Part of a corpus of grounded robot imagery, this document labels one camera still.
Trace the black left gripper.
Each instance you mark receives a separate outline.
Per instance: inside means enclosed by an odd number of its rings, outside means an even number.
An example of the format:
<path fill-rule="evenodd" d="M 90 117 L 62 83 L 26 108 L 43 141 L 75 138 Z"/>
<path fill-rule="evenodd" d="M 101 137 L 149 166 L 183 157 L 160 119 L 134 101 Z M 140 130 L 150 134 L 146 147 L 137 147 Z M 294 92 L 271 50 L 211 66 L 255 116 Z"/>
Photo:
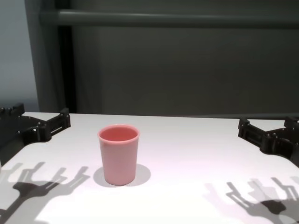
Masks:
<path fill-rule="evenodd" d="M 1 161 L 9 161 L 25 146 L 50 141 L 52 136 L 71 127 L 68 108 L 49 120 L 22 116 L 24 112 L 23 103 L 0 108 Z"/>

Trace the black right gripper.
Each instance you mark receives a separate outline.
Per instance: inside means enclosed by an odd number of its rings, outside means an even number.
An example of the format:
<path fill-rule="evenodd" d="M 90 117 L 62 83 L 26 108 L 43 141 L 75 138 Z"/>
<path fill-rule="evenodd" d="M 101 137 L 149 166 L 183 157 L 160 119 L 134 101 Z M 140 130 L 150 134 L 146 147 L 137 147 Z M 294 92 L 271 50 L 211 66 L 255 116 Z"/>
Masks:
<path fill-rule="evenodd" d="M 259 147 L 262 153 L 283 157 L 299 166 L 299 118 L 286 117 L 284 128 L 264 131 L 248 119 L 239 119 L 238 137 Z"/>

